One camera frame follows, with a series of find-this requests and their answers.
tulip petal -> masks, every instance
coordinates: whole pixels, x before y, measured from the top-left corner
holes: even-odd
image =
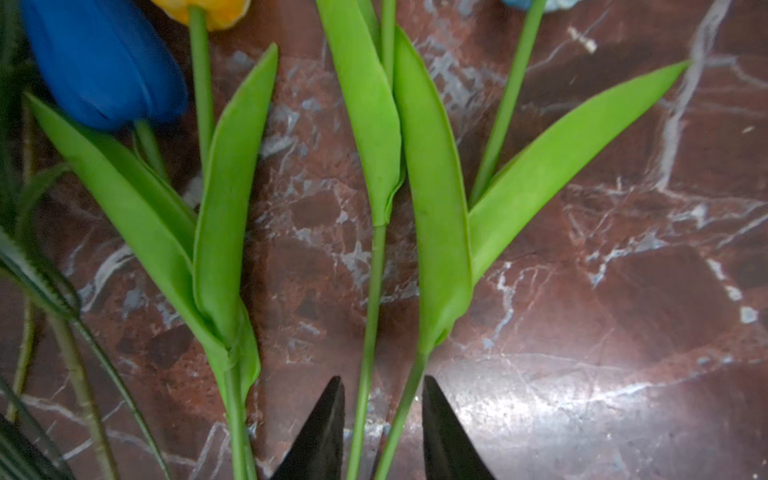
[[[189,25],[190,7],[205,10],[208,30],[226,30],[236,24],[250,7],[250,0],[152,0],[173,20]]]
[[[99,130],[150,119],[166,122],[187,106],[184,76],[130,0],[22,0],[40,72],[59,106]]]

flower stem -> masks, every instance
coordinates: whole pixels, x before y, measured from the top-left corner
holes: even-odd
[[[34,177],[37,170],[35,162],[35,120],[32,112],[29,110],[27,102],[22,102],[22,174],[24,183],[28,183]],[[32,353],[35,350],[35,321],[37,309],[32,299],[24,296],[24,330],[22,333],[22,346],[18,351],[18,361],[16,363],[16,373],[13,375],[13,392],[16,396],[21,396],[24,392],[24,385],[27,382],[27,373],[29,364],[32,361]],[[8,411],[5,413],[6,419],[10,423],[16,422],[16,407],[10,402]]]
[[[13,393],[21,396],[27,383],[29,364],[32,361],[32,352],[35,346],[35,317],[37,310],[35,304],[28,296],[24,296],[24,332],[22,333],[22,347],[18,352],[16,373],[13,375]],[[5,418],[10,423],[16,423],[18,411],[16,405],[8,403]]]
[[[230,428],[234,480],[257,480],[256,463],[245,429],[245,407],[241,401],[240,370],[237,365],[224,373],[224,384],[227,391],[228,405],[225,407]]]
[[[112,362],[110,362],[109,357],[107,357],[107,354],[104,353],[104,350],[96,342],[96,339],[93,337],[93,333],[91,333],[83,321],[76,316],[70,318],[69,321],[74,325],[75,329],[77,329],[80,337],[88,344],[88,348],[90,348],[94,355],[96,355],[96,359],[101,364],[101,368],[104,369],[110,380],[112,380],[112,383],[114,383],[115,388],[118,389],[118,392],[123,398],[125,405],[131,411],[134,420],[139,425],[141,433],[144,434],[144,439],[147,440],[147,445],[152,451],[152,455],[154,455],[157,463],[160,465],[160,469],[163,471],[163,476],[166,478],[166,480],[171,480],[170,470],[168,469],[167,463],[163,459],[163,453],[160,451],[160,447],[157,446],[157,442],[155,442],[154,437],[152,436],[152,433],[147,426],[147,422],[144,420],[144,416],[139,411],[139,408],[136,405],[134,398],[131,396],[131,393],[128,392],[128,388],[125,386],[125,383],[123,383],[123,379],[120,378],[120,374],[117,370],[114,369],[114,366],[112,365]]]
[[[197,131],[200,136],[200,164],[205,177],[210,142],[214,138],[214,88],[210,79],[210,52],[205,10],[197,5],[190,7],[190,48]]]
[[[134,128],[136,136],[141,143],[141,148],[144,150],[144,154],[147,155],[147,163],[160,178],[170,182],[168,175],[165,173],[163,157],[160,155],[160,148],[157,147],[157,138],[154,136],[152,126],[149,125],[147,120],[141,119],[134,121]]]
[[[382,65],[389,86],[395,77],[395,13],[397,0],[382,0]]]
[[[368,315],[366,317],[366,336],[362,345],[362,362],[360,363],[360,383],[357,389],[357,408],[355,410],[355,427],[352,437],[352,448],[349,452],[349,465],[346,471],[347,480],[356,480],[360,469],[362,443],[365,439],[366,413],[368,412],[368,397],[371,389],[373,373],[373,357],[376,352],[376,334],[379,330],[379,304],[382,295],[382,277],[384,274],[384,249],[386,242],[386,225],[373,227],[373,244],[371,247],[371,280],[368,285]]]
[[[78,399],[83,411],[83,420],[91,432],[91,441],[101,466],[101,474],[106,480],[118,480],[120,478],[118,467],[109,448],[98,408],[94,404],[93,392],[88,384],[88,379],[85,377],[85,369],[78,348],[74,343],[72,331],[69,329],[67,321],[56,315],[48,315],[48,324],[53,329],[56,343],[58,343],[61,356],[64,358],[64,363],[69,371],[69,381],[72,384],[74,396]]]
[[[515,111],[515,103],[518,101],[520,87],[523,85],[525,69],[528,67],[528,61],[531,59],[533,44],[536,40],[538,26],[541,24],[541,17],[544,16],[544,7],[547,0],[533,0],[533,5],[525,16],[525,24],[520,34],[518,48],[515,52],[515,60],[512,61],[512,67],[509,71],[509,79],[504,89],[502,102],[496,112],[496,120],[491,129],[491,137],[485,146],[478,176],[475,179],[475,186],[469,195],[469,207],[472,208],[485,193],[488,185],[491,183],[493,173],[496,171],[498,155],[502,151],[504,138],[507,136],[509,121],[512,119],[512,113]]]
[[[389,467],[392,466],[392,459],[395,458],[395,450],[397,450],[402,429],[406,426],[408,412],[411,409],[411,404],[413,404],[413,399],[416,397],[416,391],[419,389],[419,383],[422,381],[428,361],[429,353],[416,353],[416,360],[414,360],[411,373],[408,375],[406,389],[402,392],[400,405],[398,405],[397,413],[392,421],[392,429],[389,431],[389,437],[387,438],[382,458],[379,461],[379,467],[376,469],[374,480],[386,480]]]

green leaf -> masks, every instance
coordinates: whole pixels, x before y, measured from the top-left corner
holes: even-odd
[[[402,120],[419,249],[419,351],[451,332],[472,299],[467,202],[456,143],[424,62],[396,33],[395,99]]]
[[[379,19],[376,17],[376,10],[373,9],[373,3],[371,3],[371,0],[357,0],[357,6],[360,9],[360,14],[362,15],[363,20],[366,21],[368,33],[371,35],[371,41],[373,42],[373,46],[376,47],[376,53],[381,55],[381,24],[379,24]]]
[[[14,472],[3,478],[74,480],[74,476],[56,468],[48,457],[24,437],[16,425],[3,416],[0,416],[0,456],[2,471]]]
[[[0,84],[0,91],[3,88],[4,85]],[[16,222],[18,178],[13,168],[13,156],[8,141],[8,125],[5,118],[6,112],[0,110],[0,227],[11,231]]]
[[[194,213],[114,138],[68,120],[33,95],[28,101],[43,131],[187,322],[212,364],[230,365],[214,326],[194,302]]]
[[[16,52],[22,43],[18,0],[0,2],[0,26],[0,71],[7,71],[13,66]]]
[[[4,228],[0,228],[0,268],[35,302],[53,315],[68,318],[73,314],[64,297],[34,260],[16,243]]]
[[[687,62],[634,78],[587,100],[495,176],[469,214],[477,283],[525,224],[611,140],[664,95]]]
[[[240,358],[241,402],[260,371],[253,328],[240,298],[240,275],[250,190],[276,75],[277,46],[272,44],[221,114],[194,244],[197,308],[216,326],[230,355]]]
[[[402,184],[400,120],[362,0],[316,0],[366,176],[374,227],[389,223]]]
[[[38,172],[24,187],[18,201],[18,218],[16,220],[16,241],[29,251],[37,250],[35,242],[35,211],[43,195],[53,187],[58,178],[71,171],[66,163],[60,163]]]
[[[67,462],[64,461],[64,459],[61,457],[61,452],[59,452],[58,448],[56,448],[56,444],[53,443],[53,440],[51,440],[51,437],[48,436],[48,433],[40,426],[37,420],[35,420],[35,417],[33,417],[29,411],[27,410],[27,407],[22,403],[21,399],[16,396],[15,392],[11,388],[11,386],[5,381],[4,378],[0,376],[0,392],[5,396],[5,398],[8,400],[9,403],[11,403],[18,412],[19,416],[21,417],[24,424],[27,425],[27,427],[30,428],[30,430],[33,431],[33,433],[39,438],[40,443],[43,444],[45,450],[48,451],[48,455],[52,458],[52,460],[48,460],[47,457],[45,457],[42,452],[37,450],[37,447],[34,447],[33,445],[26,445],[26,438],[22,439],[11,439],[11,445],[12,448],[17,449],[23,449],[27,452],[32,453],[31,460],[33,464],[36,464],[38,467],[41,468],[41,470],[47,470],[46,473],[49,474],[48,478],[66,478],[67,480],[74,480],[74,475],[72,474],[72,470],[70,470],[69,465],[67,465]],[[5,420],[3,417],[0,416],[0,422]],[[14,434],[8,433],[10,432],[9,429],[13,429],[16,432],[18,430],[16,429],[15,425],[12,424],[4,424],[1,428],[3,431],[3,434],[5,434],[6,437],[12,437]]]

